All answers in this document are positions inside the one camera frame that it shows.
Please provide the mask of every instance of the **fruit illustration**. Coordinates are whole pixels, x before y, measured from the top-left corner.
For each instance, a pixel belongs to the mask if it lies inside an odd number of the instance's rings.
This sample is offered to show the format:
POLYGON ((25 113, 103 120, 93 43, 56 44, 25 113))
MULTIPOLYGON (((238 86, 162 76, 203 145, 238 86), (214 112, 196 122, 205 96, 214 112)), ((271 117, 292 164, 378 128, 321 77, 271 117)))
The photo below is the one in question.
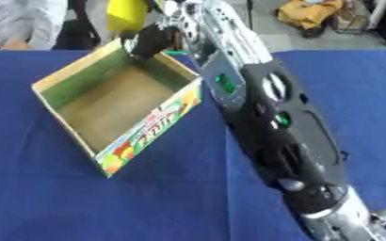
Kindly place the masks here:
POLYGON ((114 174, 122 167, 122 160, 115 154, 108 153, 103 157, 101 167, 107 174, 114 174))
POLYGON ((124 141, 115 151, 114 154, 116 156, 120 156, 124 150, 130 147, 130 140, 124 141))
POLYGON ((135 149, 133 147, 129 147, 121 153, 120 158, 122 160, 128 160, 128 159, 132 159, 134 156, 135 156, 135 149))
POLYGON ((180 113, 181 116, 183 116, 185 113, 187 113, 188 110, 193 107, 193 105, 198 103, 198 91, 193 88, 189 90, 185 96, 183 96, 181 109, 182 112, 180 113))

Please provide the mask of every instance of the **bag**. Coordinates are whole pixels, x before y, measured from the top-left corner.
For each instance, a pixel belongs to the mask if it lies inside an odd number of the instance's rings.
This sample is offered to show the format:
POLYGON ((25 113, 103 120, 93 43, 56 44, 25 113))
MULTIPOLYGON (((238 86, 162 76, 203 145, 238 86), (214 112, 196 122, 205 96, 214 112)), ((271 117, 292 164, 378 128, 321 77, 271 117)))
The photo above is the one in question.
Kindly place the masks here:
POLYGON ((320 26, 342 5, 342 0, 325 0, 319 4, 309 4, 304 0, 291 0, 279 8, 278 19, 299 28, 314 28, 320 26))
POLYGON ((370 13, 360 0, 350 0, 332 16, 331 26, 337 33, 361 34, 369 25, 370 13))

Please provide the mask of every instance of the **person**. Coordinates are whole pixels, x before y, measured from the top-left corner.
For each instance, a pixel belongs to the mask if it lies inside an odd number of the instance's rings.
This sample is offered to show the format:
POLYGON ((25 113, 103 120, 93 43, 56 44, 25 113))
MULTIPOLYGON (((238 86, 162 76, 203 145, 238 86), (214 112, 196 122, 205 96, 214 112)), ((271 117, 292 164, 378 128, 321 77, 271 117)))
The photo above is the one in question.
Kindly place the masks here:
POLYGON ((67 0, 0 0, 0 50, 51 49, 67 5, 67 0))

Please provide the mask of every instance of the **blue table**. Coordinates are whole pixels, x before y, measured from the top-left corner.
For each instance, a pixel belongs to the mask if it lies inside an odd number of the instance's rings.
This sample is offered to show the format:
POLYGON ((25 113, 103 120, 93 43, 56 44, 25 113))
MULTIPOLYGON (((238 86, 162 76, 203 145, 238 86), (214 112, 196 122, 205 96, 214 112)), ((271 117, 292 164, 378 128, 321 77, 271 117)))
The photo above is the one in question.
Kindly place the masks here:
MULTIPOLYGON (((204 101, 111 180, 30 84, 84 52, 0 52, 0 240, 308 240, 204 101)), ((342 149, 349 180, 386 208, 386 51, 276 55, 342 149)))

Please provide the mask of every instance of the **person's hand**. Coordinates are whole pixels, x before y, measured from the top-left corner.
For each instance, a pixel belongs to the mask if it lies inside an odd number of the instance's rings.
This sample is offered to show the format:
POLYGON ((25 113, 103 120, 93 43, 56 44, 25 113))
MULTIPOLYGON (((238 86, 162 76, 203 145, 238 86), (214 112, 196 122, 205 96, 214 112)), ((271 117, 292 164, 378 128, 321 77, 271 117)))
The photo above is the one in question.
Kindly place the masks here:
POLYGON ((33 49, 26 41, 23 40, 8 40, 0 50, 30 50, 33 49))

